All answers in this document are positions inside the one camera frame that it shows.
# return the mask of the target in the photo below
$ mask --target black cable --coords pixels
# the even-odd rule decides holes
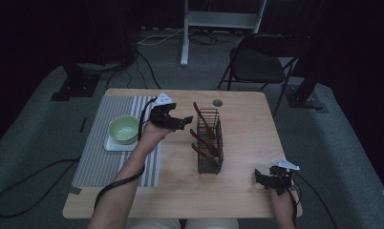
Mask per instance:
[[[106,68],[106,69],[101,69],[101,70],[87,69],[87,68],[84,68],[84,67],[81,67],[81,66],[78,66],[78,67],[79,67],[79,69],[81,69],[81,71],[83,73],[100,75],[100,74],[108,73],[108,72],[111,72],[111,71],[123,70],[123,69],[127,68],[127,66],[128,65],[126,65],[126,64],[120,64],[120,65],[116,65],[116,66],[109,67],[109,68]]]
[[[145,56],[144,56],[143,54],[141,54],[138,50],[136,50],[136,52],[137,52],[139,55],[141,55],[141,57],[142,57],[142,58],[145,60],[145,62],[147,63],[148,67],[150,67],[150,72],[151,72],[151,75],[152,75],[152,77],[153,77],[153,79],[154,79],[154,82],[156,82],[157,87],[159,87],[159,89],[161,89],[159,82],[157,82],[157,79],[156,79],[156,77],[154,76],[153,68],[151,67],[150,62],[148,62],[147,58],[145,58]]]
[[[116,181],[116,182],[113,182],[113,183],[107,185],[106,187],[104,187],[102,190],[100,190],[100,192],[96,196],[94,209],[96,208],[97,204],[99,203],[100,198],[102,198],[102,196],[106,192],[108,192],[109,190],[114,189],[120,185],[127,184],[127,183],[132,182],[133,180],[139,178],[144,173],[144,170],[145,170],[145,165],[142,166],[142,168],[140,169],[140,171],[136,175],[131,176],[131,177],[127,177],[125,179],[121,179],[121,180]]]
[[[331,214],[329,208],[327,207],[326,203],[325,203],[324,200],[321,198],[321,196],[318,194],[318,192],[316,191],[316,189],[313,188],[313,186],[311,186],[311,184],[308,183],[308,181],[305,180],[301,175],[299,175],[299,173],[297,173],[297,172],[295,172],[295,171],[293,171],[293,173],[294,173],[295,175],[297,175],[299,178],[301,178],[301,179],[302,179],[302,180],[309,186],[309,188],[310,188],[311,190],[313,190],[314,194],[317,195],[317,197],[320,199],[321,203],[323,204],[324,208],[326,209],[326,212],[327,212],[327,214],[329,215],[329,218],[330,218],[330,220],[331,220],[332,225],[334,226],[334,228],[338,228],[337,225],[335,224],[334,219],[332,218],[332,214]]]
[[[299,205],[299,203],[300,203],[300,200],[302,200],[302,195],[303,195],[303,190],[302,190],[302,186],[296,181],[296,180],[292,180],[293,181],[293,183],[298,187],[298,196],[299,196],[299,198],[297,199],[297,204],[296,205]]]
[[[126,88],[129,89],[129,85],[133,80],[133,76],[129,74],[128,70],[126,70],[126,74],[129,75],[129,82],[126,84]]]
[[[156,101],[157,98],[152,98],[150,99],[145,105],[144,105],[144,108],[141,112],[141,116],[140,116],[140,120],[139,120],[139,133],[138,133],[138,140],[141,139],[141,133],[142,133],[142,124],[143,124],[143,121],[144,121],[144,117],[145,117],[145,112],[147,111],[147,107],[148,105],[150,105],[152,102]],[[131,177],[127,177],[125,179],[121,179],[119,181],[116,181],[114,183],[111,183],[109,185],[107,185],[106,187],[104,187],[102,190],[100,190],[100,192],[97,194],[96,196],[96,200],[95,200],[95,205],[94,205],[94,208],[96,208],[97,204],[99,203],[99,200],[102,198],[102,196],[108,192],[109,190],[111,189],[114,189],[120,185],[123,185],[123,184],[126,184],[126,183],[129,183],[137,178],[139,178],[143,173],[144,173],[144,170],[145,170],[145,165],[143,165],[143,167],[141,168],[141,170],[134,176],[131,176]]]
[[[281,180],[282,185],[284,185],[284,188],[287,190],[287,192],[290,195],[290,200],[292,202],[292,208],[293,208],[293,215],[292,215],[292,221],[293,225],[296,226],[296,217],[297,217],[297,205],[298,202],[294,199],[293,193],[290,191],[290,189],[287,187],[287,185],[284,183],[284,180],[282,179],[282,175],[280,174],[281,171],[276,170],[276,176]]]
[[[214,32],[211,34],[209,32],[202,31],[202,34],[210,38],[210,41],[203,42],[203,41],[197,40],[196,38],[189,38],[190,42],[196,45],[214,46],[214,45],[222,45],[228,42],[235,42],[238,39],[240,39],[240,36],[235,34],[231,34],[230,37],[228,37],[226,40],[220,40]]]
[[[141,75],[142,81],[144,82],[145,89],[148,89],[147,83],[145,82],[144,74],[139,71],[139,63],[138,63],[137,59],[136,59],[136,64],[137,64],[136,71]]]
[[[156,99],[157,99],[156,97],[150,99],[150,100],[144,105],[144,108],[143,108],[142,111],[141,111],[141,116],[140,116],[140,120],[139,120],[139,134],[138,134],[138,140],[141,139],[142,124],[143,124],[143,121],[144,121],[145,112],[147,111],[147,107],[148,107],[148,105],[150,105],[151,103],[155,102]]]
[[[62,159],[62,160],[58,160],[52,164],[49,164],[45,167],[43,167],[42,169],[36,171],[35,173],[33,173],[32,175],[26,177],[26,178],[23,178],[15,183],[13,183],[12,185],[8,186],[6,189],[4,189],[2,192],[0,192],[0,199],[8,192],[10,191],[11,189],[19,186],[20,184],[22,184],[23,182],[27,181],[28,179],[36,176],[37,174],[43,172],[44,170],[56,165],[56,164],[59,164],[59,163],[64,163],[64,162],[72,162],[68,167],[67,169],[60,175],[60,177],[58,177],[58,179],[54,182],[54,184],[43,194],[43,196],[38,200],[36,201],[32,206],[30,206],[29,208],[21,211],[21,212],[18,212],[18,213],[14,213],[14,214],[2,214],[0,213],[0,218],[3,218],[3,219],[9,219],[9,218],[15,218],[15,217],[18,217],[18,216],[21,216],[25,213],[28,213],[31,209],[33,209],[34,207],[37,206],[37,204],[39,204],[45,197],[46,195],[49,194],[49,192],[52,190],[52,188],[58,183],[58,181],[60,179],[63,178],[63,176],[71,169],[71,167],[73,167],[73,165],[75,165],[76,163],[78,163],[80,157],[76,158],[76,159]]]
[[[116,70],[114,73],[111,74],[111,76],[108,79],[108,82],[106,82],[105,90],[109,89],[109,83],[111,82],[112,78],[115,77],[119,72],[123,71],[124,69]]]

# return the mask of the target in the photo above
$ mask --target hand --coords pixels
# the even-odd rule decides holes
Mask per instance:
[[[275,189],[269,189],[270,200],[272,202],[273,215],[281,229],[295,228],[292,216],[293,205],[288,191],[278,196]]]
[[[172,133],[172,130],[163,129],[154,125],[151,121],[148,121],[139,140],[138,147],[142,147],[150,153],[161,140],[165,139],[165,136]]]

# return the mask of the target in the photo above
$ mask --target black wire basket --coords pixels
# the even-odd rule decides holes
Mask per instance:
[[[197,135],[211,148],[209,149],[206,144],[198,140],[198,148],[206,155],[198,154],[198,172],[200,174],[218,174],[222,170],[224,161],[222,125],[219,113],[217,109],[200,109],[200,111],[207,125],[213,130],[214,136],[208,134],[203,120],[198,116]]]

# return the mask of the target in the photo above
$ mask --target gray carpet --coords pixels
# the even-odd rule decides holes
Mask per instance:
[[[144,35],[171,32],[149,31]],[[154,46],[139,46],[138,49],[151,63],[163,90],[217,90],[228,52],[238,43],[238,37],[231,37],[231,40],[234,42],[214,46],[191,44],[189,63],[184,68],[180,66],[180,39],[169,39]],[[109,87],[145,88],[146,85],[156,89],[145,61],[138,58],[138,63],[134,63],[127,73],[123,71],[113,77]],[[145,78],[145,85],[139,72]],[[47,164],[82,154],[110,75],[106,73],[101,77],[93,97],[73,97],[65,102],[50,101],[65,80],[62,68],[45,77],[0,141],[0,191]],[[301,80],[292,78],[291,82],[299,84]],[[235,84],[232,90],[258,91],[259,88],[260,85]],[[268,86],[264,90],[271,109],[280,90],[279,85]],[[275,117],[287,159],[301,167],[300,174],[326,202],[338,228],[384,228],[384,187],[331,90],[317,85],[315,93],[325,104],[326,113],[292,109],[284,98]],[[85,117],[87,121],[81,132]],[[30,206],[68,165],[57,165],[13,190],[0,202],[2,212],[15,213]],[[0,228],[85,228],[87,219],[71,220],[62,216],[67,188],[75,168],[29,213],[13,219],[0,219]],[[304,208],[304,215],[297,219],[297,227],[332,228],[327,212],[309,186],[297,177],[295,181],[302,186],[301,202]],[[239,219],[239,222],[243,229],[277,228],[274,219]]]

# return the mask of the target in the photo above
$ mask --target human arm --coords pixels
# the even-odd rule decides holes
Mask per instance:
[[[171,130],[158,128],[151,122],[147,122],[135,150],[130,154],[112,182],[137,174],[144,166],[147,156],[171,132]],[[106,192],[100,198],[88,228],[126,228],[138,184],[139,179],[137,178]]]
[[[283,194],[278,196],[275,189],[269,188],[269,195],[271,199],[273,215],[278,222],[279,228],[294,229],[295,225],[292,221],[293,206],[288,191],[285,191]]]

